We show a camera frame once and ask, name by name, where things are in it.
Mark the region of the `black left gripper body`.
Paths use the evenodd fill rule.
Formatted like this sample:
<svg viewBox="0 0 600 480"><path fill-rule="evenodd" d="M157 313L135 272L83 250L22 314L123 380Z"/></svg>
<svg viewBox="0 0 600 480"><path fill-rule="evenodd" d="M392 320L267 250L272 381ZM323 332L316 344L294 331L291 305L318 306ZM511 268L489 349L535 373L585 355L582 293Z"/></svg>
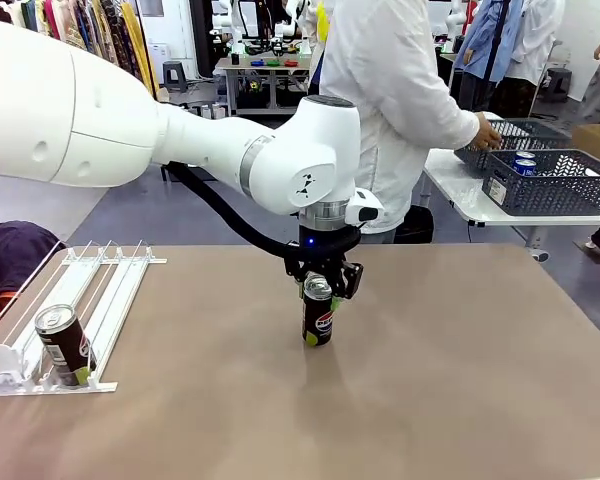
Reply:
<svg viewBox="0 0 600 480"><path fill-rule="evenodd" d="M361 233L357 227L331 231L300 227L298 241L285 246L285 271L293 278L304 278L311 267L317 267L318 272L323 274L322 270L329 264L339 265L360 240Z"/></svg>

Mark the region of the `person's right hand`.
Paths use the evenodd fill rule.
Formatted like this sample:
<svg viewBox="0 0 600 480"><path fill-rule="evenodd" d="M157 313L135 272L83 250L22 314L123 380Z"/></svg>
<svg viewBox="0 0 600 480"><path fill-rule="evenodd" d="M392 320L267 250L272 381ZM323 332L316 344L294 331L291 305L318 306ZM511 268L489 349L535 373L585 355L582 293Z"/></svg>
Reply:
<svg viewBox="0 0 600 480"><path fill-rule="evenodd" d="M471 145L480 150L493 150L501 147L501 135L493 128L483 112L477 112L479 129Z"/></svg>

